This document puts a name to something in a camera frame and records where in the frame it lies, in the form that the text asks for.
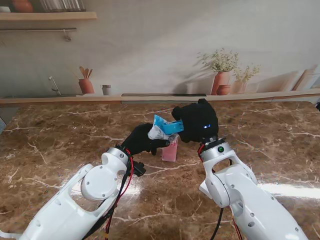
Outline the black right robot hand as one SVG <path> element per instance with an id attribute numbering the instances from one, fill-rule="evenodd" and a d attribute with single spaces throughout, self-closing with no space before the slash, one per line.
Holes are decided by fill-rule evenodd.
<path id="1" fill-rule="evenodd" d="M 176 121 L 183 123 L 183 131 L 178 134 L 184 143 L 200 143 L 205 139 L 218 137 L 219 123 L 216 112 L 204 98 L 200 98 L 197 103 L 176 106 L 171 115 Z"/>

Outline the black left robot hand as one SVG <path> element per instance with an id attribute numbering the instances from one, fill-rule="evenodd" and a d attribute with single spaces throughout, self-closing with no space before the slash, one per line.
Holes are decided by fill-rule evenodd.
<path id="1" fill-rule="evenodd" d="M 129 150 L 131 155 L 148 152 L 155 156 L 157 149 L 168 147 L 170 141 L 166 139 L 150 139 L 148 133 L 152 127 L 153 125 L 151 123 L 144 123 L 135 127 L 121 144 L 121 147 Z"/>

